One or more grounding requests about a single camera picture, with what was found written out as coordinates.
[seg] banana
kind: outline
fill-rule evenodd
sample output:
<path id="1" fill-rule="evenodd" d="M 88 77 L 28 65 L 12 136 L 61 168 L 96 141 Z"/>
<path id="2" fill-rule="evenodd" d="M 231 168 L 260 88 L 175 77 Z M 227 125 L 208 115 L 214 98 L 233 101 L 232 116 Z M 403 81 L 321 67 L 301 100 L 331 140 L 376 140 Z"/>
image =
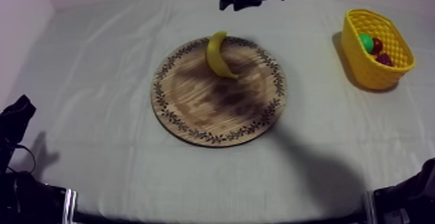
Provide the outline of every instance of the banana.
<path id="1" fill-rule="evenodd" d="M 216 32 L 208 42 L 206 59 L 208 66 L 220 77 L 237 79 L 239 76 L 233 74 L 228 65 L 223 61 L 221 57 L 221 43 L 227 35 L 226 31 Z"/>

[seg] white tablecloth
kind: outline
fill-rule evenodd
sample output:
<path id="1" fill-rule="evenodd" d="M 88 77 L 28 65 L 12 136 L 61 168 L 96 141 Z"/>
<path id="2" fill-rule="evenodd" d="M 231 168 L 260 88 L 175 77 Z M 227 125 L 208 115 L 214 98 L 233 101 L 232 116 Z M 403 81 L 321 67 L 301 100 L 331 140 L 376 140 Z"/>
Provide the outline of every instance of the white tablecloth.
<path id="1" fill-rule="evenodd" d="M 365 190 L 407 179 L 435 156 L 433 19 L 329 0 L 241 12 L 219 11 L 218 2 L 133 0 L 57 13 L 9 97 L 25 93 L 38 109 L 23 142 L 38 154 L 37 177 L 77 190 L 79 210 L 105 216 L 294 221 L 349 213 Z M 394 90 L 363 91 L 346 77 L 334 41 L 350 8 L 392 19 L 414 53 L 415 69 Z M 169 52 L 217 30 L 277 59 L 288 103 L 269 133 L 208 149 L 161 127 L 150 88 Z"/>

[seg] yellow basket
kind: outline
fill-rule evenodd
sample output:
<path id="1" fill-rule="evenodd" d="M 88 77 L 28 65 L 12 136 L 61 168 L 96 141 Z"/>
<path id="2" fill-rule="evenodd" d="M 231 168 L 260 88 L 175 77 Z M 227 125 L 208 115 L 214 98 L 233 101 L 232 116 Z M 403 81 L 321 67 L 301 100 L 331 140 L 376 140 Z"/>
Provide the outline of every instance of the yellow basket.
<path id="1" fill-rule="evenodd" d="M 366 52 L 358 37 L 361 33 L 369 34 L 382 41 L 381 53 L 389 55 L 393 67 L 377 62 L 376 56 Z M 392 87 L 415 64 L 408 45 L 394 24 L 382 15 L 369 10 L 353 9 L 346 12 L 341 45 L 356 81 L 370 89 Z"/>

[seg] red fruit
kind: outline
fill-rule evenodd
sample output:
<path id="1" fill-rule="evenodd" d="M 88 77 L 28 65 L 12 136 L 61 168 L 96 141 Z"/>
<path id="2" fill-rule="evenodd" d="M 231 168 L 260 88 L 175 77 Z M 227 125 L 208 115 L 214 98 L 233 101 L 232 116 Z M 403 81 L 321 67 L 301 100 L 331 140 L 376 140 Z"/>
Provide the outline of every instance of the red fruit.
<path id="1" fill-rule="evenodd" d="M 391 67 L 394 66 L 393 62 L 391 62 L 390 57 L 386 53 L 379 55 L 376 58 L 376 61 L 378 61 L 379 63 L 382 63 L 383 65 L 387 65 L 387 66 L 391 66 Z"/>
<path id="2" fill-rule="evenodd" d="M 377 38 L 373 38 L 372 40 L 373 40 L 373 50 L 370 54 L 376 55 L 382 51 L 384 45 L 382 44 L 382 41 Z"/>

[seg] wooden plate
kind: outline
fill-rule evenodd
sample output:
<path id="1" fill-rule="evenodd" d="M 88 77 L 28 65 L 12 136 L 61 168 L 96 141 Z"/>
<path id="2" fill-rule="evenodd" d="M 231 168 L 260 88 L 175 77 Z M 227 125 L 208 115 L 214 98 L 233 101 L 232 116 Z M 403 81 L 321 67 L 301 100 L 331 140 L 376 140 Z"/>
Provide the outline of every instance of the wooden plate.
<path id="1" fill-rule="evenodd" d="M 239 80 L 216 76 L 205 60 L 208 38 L 173 51 L 157 69 L 151 104 L 162 125 L 186 142 L 209 147 L 243 144 L 266 130 L 285 106 L 285 76 L 257 44 L 226 37 L 222 58 Z"/>

